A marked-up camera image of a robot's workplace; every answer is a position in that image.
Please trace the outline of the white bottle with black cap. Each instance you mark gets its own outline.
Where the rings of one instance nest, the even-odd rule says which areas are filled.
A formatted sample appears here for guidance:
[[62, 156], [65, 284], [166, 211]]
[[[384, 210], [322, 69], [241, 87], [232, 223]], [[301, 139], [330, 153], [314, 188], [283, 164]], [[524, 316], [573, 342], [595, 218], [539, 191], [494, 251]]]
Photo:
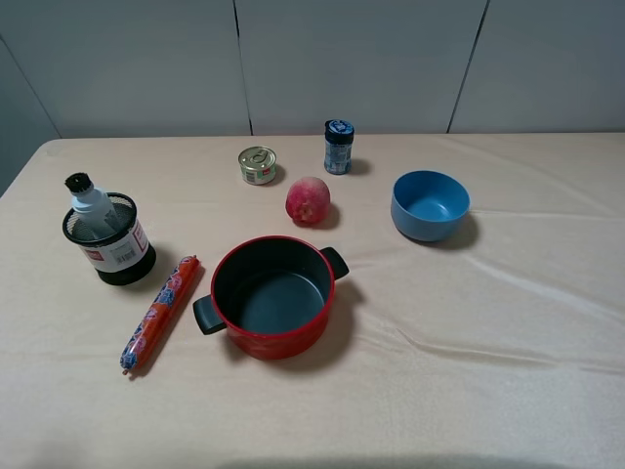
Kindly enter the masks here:
[[74, 173], [64, 184], [72, 195], [74, 212], [96, 239], [115, 235], [121, 230], [121, 222], [108, 195], [97, 188], [86, 173]]

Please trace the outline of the pink peach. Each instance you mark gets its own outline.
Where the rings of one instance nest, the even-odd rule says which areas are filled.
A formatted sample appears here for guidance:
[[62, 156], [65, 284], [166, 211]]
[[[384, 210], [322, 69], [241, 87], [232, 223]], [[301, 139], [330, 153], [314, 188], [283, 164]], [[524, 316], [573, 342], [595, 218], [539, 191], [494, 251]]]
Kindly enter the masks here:
[[317, 177], [304, 177], [289, 189], [285, 201], [288, 216], [297, 224], [315, 225], [329, 213], [331, 194]]

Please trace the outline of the small green tin can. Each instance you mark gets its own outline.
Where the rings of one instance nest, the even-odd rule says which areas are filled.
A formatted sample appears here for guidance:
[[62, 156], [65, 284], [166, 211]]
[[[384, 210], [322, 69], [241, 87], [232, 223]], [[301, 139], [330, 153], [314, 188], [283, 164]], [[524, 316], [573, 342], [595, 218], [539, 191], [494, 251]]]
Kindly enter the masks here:
[[268, 184], [275, 178], [276, 155], [272, 149], [262, 146], [250, 147], [238, 156], [243, 180], [254, 186]]

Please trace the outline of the blue labelled small jar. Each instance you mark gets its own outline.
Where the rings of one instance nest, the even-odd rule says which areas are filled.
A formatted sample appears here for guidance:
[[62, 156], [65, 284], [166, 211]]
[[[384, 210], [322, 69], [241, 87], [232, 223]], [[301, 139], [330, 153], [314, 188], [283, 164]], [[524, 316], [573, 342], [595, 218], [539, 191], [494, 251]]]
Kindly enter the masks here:
[[331, 119], [325, 122], [324, 168], [334, 175], [344, 175], [352, 167], [354, 127], [349, 121]]

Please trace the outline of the blue plastic bowl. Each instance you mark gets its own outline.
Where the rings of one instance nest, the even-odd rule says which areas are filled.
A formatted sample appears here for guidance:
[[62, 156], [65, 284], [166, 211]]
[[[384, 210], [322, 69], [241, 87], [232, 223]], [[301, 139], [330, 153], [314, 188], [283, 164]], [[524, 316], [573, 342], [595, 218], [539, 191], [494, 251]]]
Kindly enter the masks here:
[[420, 242], [438, 242], [459, 230], [470, 206], [468, 191], [454, 178], [419, 170], [396, 180], [391, 216], [402, 235]]

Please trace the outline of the orange wrapped sausage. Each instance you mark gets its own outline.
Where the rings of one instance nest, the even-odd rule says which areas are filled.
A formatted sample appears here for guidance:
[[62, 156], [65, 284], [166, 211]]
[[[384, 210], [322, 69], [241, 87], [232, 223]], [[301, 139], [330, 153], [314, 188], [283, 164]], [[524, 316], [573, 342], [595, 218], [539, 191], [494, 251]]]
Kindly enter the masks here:
[[160, 288], [119, 360], [123, 375], [139, 370], [150, 358], [199, 272], [196, 256], [181, 259]]

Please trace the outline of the black mesh pen holder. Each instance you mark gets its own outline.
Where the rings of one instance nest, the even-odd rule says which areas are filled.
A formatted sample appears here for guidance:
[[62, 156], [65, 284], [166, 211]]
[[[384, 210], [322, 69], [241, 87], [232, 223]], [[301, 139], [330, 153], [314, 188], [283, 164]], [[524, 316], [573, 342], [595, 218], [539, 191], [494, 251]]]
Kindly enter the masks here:
[[120, 192], [108, 192], [107, 195], [122, 222], [118, 233], [94, 238], [73, 209], [63, 218], [62, 232], [81, 249], [103, 282], [128, 285], [144, 278], [152, 270], [156, 252], [138, 219], [134, 200]]

